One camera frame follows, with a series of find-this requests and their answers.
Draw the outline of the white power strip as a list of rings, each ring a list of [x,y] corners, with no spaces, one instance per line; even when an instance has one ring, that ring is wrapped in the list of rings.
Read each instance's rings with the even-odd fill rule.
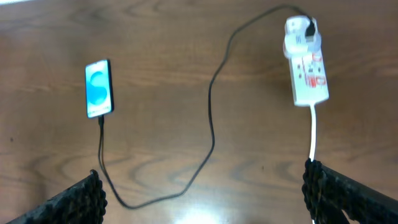
[[[329,99],[321,50],[290,58],[289,67],[295,106],[315,105]]]

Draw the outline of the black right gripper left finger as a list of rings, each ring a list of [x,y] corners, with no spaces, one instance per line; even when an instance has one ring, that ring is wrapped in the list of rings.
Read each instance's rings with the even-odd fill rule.
[[[107,204],[103,183],[92,169],[89,176],[7,224],[102,224]]]

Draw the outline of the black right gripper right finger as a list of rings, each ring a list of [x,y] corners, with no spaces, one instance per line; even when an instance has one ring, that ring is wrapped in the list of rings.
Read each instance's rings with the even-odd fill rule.
[[[397,224],[397,200],[336,172],[319,161],[305,162],[302,192],[315,223]]]

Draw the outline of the blue Galaxy smartphone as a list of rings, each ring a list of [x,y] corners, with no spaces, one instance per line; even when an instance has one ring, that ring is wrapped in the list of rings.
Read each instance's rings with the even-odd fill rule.
[[[85,93],[89,119],[114,111],[110,59],[102,59],[85,67]]]

